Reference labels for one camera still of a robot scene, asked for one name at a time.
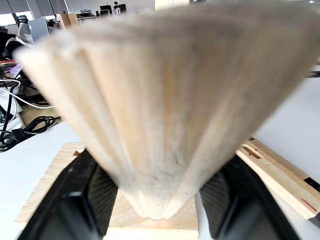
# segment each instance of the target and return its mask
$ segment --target fluted wooden cone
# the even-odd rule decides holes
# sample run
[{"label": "fluted wooden cone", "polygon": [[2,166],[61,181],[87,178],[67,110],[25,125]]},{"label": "fluted wooden cone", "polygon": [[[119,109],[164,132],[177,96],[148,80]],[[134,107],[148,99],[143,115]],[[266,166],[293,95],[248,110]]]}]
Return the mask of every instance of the fluted wooden cone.
[{"label": "fluted wooden cone", "polygon": [[105,18],[18,59],[142,217],[169,218],[297,86],[320,17],[243,1]]}]

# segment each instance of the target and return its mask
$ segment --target red marking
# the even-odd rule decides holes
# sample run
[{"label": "red marking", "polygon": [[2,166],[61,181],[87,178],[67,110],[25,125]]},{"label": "red marking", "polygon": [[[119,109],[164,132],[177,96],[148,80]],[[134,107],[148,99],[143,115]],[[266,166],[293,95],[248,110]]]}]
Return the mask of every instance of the red marking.
[{"label": "red marking", "polygon": [[315,209],[310,203],[308,203],[306,200],[304,200],[303,198],[301,198],[302,199],[302,201],[304,201],[306,204],[308,204],[308,206],[310,207],[310,208],[312,208],[315,212],[318,212],[317,211],[317,209]]},{"label": "red marking", "polygon": [[[255,149],[256,151],[258,151],[258,149]],[[249,156],[251,156],[251,153],[249,152]]]}]

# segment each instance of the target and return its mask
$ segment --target computer monitor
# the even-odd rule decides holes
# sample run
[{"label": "computer monitor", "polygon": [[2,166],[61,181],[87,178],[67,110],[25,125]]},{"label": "computer monitor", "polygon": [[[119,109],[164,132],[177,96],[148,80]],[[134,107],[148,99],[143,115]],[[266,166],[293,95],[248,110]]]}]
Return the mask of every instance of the computer monitor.
[{"label": "computer monitor", "polygon": [[118,8],[120,8],[120,14],[125,14],[127,12],[127,7],[125,4],[119,4]]},{"label": "computer monitor", "polygon": [[111,15],[109,10],[101,10],[100,11],[100,16],[109,16],[109,15]]},{"label": "computer monitor", "polygon": [[82,14],[92,14],[91,9],[81,9],[80,12]]},{"label": "computer monitor", "polygon": [[111,5],[103,5],[103,6],[100,6],[100,10],[101,10],[101,11],[109,10],[109,13],[110,13],[110,14],[112,13]]},{"label": "computer monitor", "polygon": [[45,36],[49,36],[47,20],[44,17],[28,21],[28,24],[33,43],[37,42],[39,39]]}]

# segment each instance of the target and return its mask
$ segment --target wooden object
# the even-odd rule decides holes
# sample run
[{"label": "wooden object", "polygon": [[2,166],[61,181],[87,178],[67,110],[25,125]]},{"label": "wooden object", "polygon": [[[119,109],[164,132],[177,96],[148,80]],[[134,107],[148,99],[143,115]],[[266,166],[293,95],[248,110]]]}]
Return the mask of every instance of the wooden object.
[{"label": "wooden object", "polygon": [[[15,219],[15,222],[22,229],[26,226],[61,171],[84,149],[82,143],[65,143],[62,146]],[[129,239],[132,235],[141,235],[140,239],[148,240],[197,240],[198,220],[194,197],[171,218],[152,220],[141,218],[119,190],[104,239]]]},{"label": "wooden object", "polygon": [[79,24],[77,15],[75,13],[73,13],[73,12],[71,12],[71,13],[61,13],[59,20],[60,20],[60,22],[62,24],[62,28],[63,29],[66,29],[68,27],[74,27],[77,24]]},{"label": "wooden object", "polygon": [[161,10],[189,4],[190,0],[155,0],[154,9]]},{"label": "wooden object", "polygon": [[63,29],[66,29],[67,27],[71,26],[68,13],[61,13],[59,17],[59,21]]},{"label": "wooden object", "polygon": [[226,1],[102,18],[17,58],[143,218],[170,218],[292,92],[320,16]]},{"label": "wooden object", "polygon": [[306,173],[258,140],[245,142],[236,153],[269,189],[320,228],[320,192],[304,181]]}]

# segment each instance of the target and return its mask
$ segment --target white desk surface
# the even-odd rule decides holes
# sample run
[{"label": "white desk surface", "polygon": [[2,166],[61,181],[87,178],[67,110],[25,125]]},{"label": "white desk surface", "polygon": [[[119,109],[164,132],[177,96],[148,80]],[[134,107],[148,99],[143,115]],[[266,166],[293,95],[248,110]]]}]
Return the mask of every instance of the white desk surface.
[{"label": "white desk surface", "polygon": [[[320,182],[320,80],[307,80],[254,135],[317,182]],[[0,239],[12,240],[20,230],[14,220],[64,143],[81,140],[66,123],[0,153]],[[273,194],[302,240],[319,240],[320,229]],[[209,240],[208,220],[196,196],[199,239]]]}]

